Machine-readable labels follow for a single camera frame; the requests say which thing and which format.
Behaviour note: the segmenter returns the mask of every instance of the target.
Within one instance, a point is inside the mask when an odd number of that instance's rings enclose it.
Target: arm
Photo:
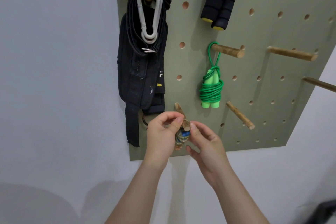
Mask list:
[[[270,224],[233,171],[221,139],[206,125],[193,121],[190,141],[200,152],[190,146],[187,151],[216,192],[227,223]]]
[[[148,124],[143,162],[105,224],[148,224],[160,176],[175,146],[183,115],[164,112]]]

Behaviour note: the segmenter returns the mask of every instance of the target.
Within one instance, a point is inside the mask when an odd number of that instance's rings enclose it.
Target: green pegboard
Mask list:
[[[183,8],[185,1],[188,9]],[[210,23],[200,19],[204,2],[172,0],[167,11],[166,111],[172,111],[179,102],[189,120],[205,123],[218,133],[227,151],[285,146],[314,88],[302,78],[318,79],[336,44],[332,19],[336,20],[336,0],[236,0],[225,31],[213,30]],[[118,0],[119,20],[126,5],[127,0]],[[244,45],[246,49],[242,59],[222,54],[219,66],[225,84],[220,107],[204,109],[198,90],[210,67],[207,47],[212,41],[234,48]],[[317,52],[318,58],[308,62],[269,54],[268,46]],[[245,114],[255,129],[243,126],[226,107],[227,101]],[[142,113],[139,121],[140,147],[129,146],[131,160],[143,159],[145,154]],[[187,155],[185,149],[173,153],[181,155]]]

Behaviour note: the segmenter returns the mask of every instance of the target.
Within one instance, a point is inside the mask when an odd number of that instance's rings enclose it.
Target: green jump rope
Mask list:
[[[221,100],[221,91],[224,82],[220,79],[221,72],[217,66],[221,53],[218,53],[218,57],[215,65],[213,65],[210,50],[213,44],[218,44],[217,42],[212,42],[208,47],[208,56],[211,64],[211,68],[208,70],[207,74],[203,76],[202,88],[199,90],[199,98],[202,101],[203,108],[218,108],[219,102]]]

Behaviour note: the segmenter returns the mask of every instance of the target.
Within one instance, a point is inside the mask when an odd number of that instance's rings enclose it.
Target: white wall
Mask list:
[[[116,0],[0,0],[0,223],[103,223],[130,162]],[[321,80],[336,84],[336,52]],[[336,95],[316,88],[286,147],[229,152],[271,223],[336,198]],[[152,223],[224,223],[188,156],[170,158]]]

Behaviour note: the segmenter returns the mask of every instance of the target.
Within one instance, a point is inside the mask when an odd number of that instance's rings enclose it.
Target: hand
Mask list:
[[[184,116],[179,112],[164,112],[148,124],[145,163],[163,171],[173,153],[175,134],[180,129]]]
[[[201,173],[206,181],[215,187],[218,182],[219,175],[230,167],[229,160],[226,156],[224,146],[221,139],[207,125],[192,121],[190,123],[190,139],[200,152],[187,146],[187,152],[196,160]]]

